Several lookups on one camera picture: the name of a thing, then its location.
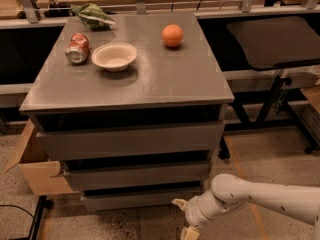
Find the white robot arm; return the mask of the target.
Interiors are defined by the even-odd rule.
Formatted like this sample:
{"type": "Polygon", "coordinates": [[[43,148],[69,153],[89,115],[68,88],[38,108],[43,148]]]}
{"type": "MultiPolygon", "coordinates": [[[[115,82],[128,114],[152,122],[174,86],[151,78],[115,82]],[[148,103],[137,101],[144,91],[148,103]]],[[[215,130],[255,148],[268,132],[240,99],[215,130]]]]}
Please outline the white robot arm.
{"type": "Polygon", "coordinates": [[[198,240],[215,216],[228,214],[243,203],[251,203],[314,227],[311,240],[320,240],[320,188],[257,183],[231,174],[218,174],[210,188],[190,200],[172,203],[185,214],[187,225],[180,240],[198,240]]]}

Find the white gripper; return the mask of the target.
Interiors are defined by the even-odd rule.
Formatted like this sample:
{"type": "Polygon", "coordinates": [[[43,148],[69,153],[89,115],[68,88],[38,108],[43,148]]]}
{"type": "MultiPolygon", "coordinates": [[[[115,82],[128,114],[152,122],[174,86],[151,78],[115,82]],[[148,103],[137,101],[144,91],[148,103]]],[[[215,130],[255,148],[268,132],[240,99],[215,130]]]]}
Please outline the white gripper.
{"type": "Polygon", "coordinates": [[[185,211],[186,221],[191,225],[184,227],[180,240],[198,240],[198,229],[205,228],[216,216],[226,215],[240,207],[247,196],[239,191],[208,190],[190,200],[173,199],[172,204],[185,211]]]}

